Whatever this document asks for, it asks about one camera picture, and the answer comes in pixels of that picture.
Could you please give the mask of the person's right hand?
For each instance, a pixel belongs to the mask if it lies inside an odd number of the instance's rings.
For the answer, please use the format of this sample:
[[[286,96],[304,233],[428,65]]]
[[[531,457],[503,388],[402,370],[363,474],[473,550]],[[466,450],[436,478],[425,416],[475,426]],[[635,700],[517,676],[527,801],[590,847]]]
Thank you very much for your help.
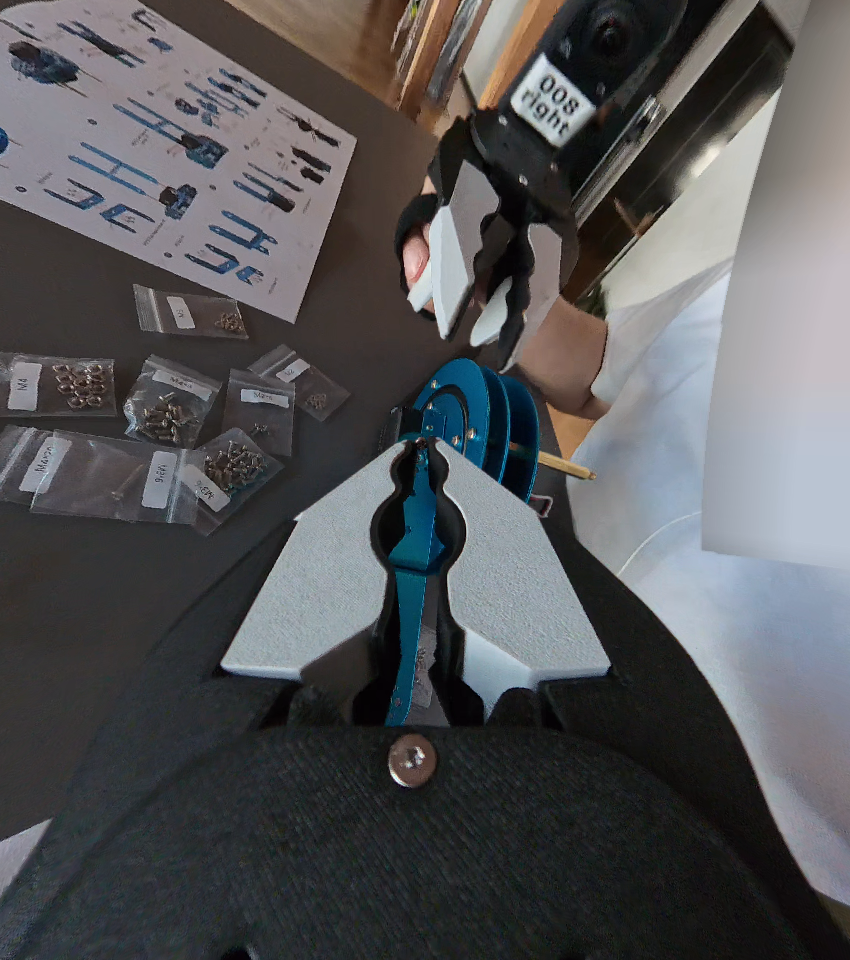
[[[403,242],[402,266],[408,290],[416,286],[430,263],[431,226],[430,222],[414,226]]]

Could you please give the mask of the group of labelled screw bags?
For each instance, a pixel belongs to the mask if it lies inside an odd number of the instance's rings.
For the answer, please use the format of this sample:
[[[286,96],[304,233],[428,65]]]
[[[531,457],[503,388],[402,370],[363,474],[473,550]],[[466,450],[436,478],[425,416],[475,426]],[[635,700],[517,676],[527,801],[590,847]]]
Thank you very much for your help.
[[[350,399],[284,344],[226,382],[151,354],[116,387],[110,358],[0,351],[0,502],[211,536],[284,469],[297,411]]]

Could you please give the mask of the wooden bookshelf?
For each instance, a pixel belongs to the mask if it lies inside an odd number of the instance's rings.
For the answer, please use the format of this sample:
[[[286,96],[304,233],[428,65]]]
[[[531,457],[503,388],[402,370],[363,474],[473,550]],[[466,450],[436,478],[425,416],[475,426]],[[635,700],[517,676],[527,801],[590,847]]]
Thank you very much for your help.
[[[496,107],[563,1],[408,2],[395,30],[389,103],[434,135]]]

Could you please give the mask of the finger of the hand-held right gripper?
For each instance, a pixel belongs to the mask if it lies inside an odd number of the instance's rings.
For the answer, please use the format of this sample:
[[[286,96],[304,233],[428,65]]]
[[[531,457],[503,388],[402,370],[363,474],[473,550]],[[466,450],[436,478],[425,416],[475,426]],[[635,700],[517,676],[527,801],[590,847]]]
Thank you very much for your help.
[[[453,338],[477,280],[485,234],[501,214],[502,198],[488,176],[462,162],[449,202],[430,230],[431,304],[441,339]]]
[[[561,297],[563,237],[546,223],[522,226],[488,277],[486,303],[470,335],[508,373]]]

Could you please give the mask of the dark grey desk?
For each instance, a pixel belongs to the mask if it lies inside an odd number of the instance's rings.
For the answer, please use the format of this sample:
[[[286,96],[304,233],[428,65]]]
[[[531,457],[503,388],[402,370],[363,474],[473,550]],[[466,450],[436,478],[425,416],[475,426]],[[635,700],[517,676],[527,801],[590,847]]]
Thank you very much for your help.
[[[56,816],[115,698],[176,619],[253,546],[376,452],[386,415],[467,345],[443,342],[398,285],[395,222],[434,139],[227,2],[157,11],[358,139],[295,325],[248,312],[251,342],[187,366],[227,376],[287,344],[350,392],[326,423],[303,416],[278,479],[210,536],[155,523],[33,515],[0,502],[0,843]],[[159,353],[132,286],[174,292],[164,270],[0,201],[0,351],[102,355],[123,389]]]

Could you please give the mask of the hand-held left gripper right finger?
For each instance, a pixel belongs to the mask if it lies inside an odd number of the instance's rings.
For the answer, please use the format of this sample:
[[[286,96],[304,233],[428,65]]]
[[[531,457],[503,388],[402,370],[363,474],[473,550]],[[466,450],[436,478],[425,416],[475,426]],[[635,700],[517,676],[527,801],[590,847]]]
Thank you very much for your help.
[[[607,676],[610,659],[539,516],[446,441],[433,450],[447,468],[441,493],[464,522],[446,574],[451,618],[464,633],[463,682],[500,697]]]

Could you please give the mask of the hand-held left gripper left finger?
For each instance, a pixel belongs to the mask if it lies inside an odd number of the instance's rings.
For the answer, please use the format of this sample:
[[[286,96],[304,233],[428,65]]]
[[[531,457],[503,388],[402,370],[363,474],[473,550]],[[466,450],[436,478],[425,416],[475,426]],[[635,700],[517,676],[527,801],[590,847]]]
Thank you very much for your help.
[[[373,520],[398,490],[396,443],[304,510],[221,660],[231,675],[371,683],[388,575]]]

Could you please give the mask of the printed instruction sheet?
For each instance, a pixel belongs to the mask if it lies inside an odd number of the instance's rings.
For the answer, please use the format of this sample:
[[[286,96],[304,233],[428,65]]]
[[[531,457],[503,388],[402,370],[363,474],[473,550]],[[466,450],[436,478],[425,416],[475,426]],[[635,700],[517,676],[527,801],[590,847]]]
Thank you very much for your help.
[[[0,13],[0,200],[289,324],[356,146],[141,2]]]

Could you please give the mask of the blue toy robot arm assembly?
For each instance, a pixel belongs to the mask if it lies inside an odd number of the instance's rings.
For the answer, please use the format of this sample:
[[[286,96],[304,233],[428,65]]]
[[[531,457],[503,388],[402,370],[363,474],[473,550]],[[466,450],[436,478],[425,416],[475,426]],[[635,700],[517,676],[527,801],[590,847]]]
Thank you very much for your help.
[[[439,498],[432,487],[429,442],[443,440],[493,481],[542,517],[551,500],[535,497],[539,467],[593,481],[594,471],[541,450],[539,412],[518,380],[459,358],[443,366],[415,402],[394,407],[383,426],[379,452],[399,443],[415,450],[402,474],[402,500],[386,516],[384,558],[394,572],[396,626],[394,684],[383,725],[420,722],[433,698],[430,670],[436,660],[428,617],[437,603],[443,566],[455,552],[440,529]]]

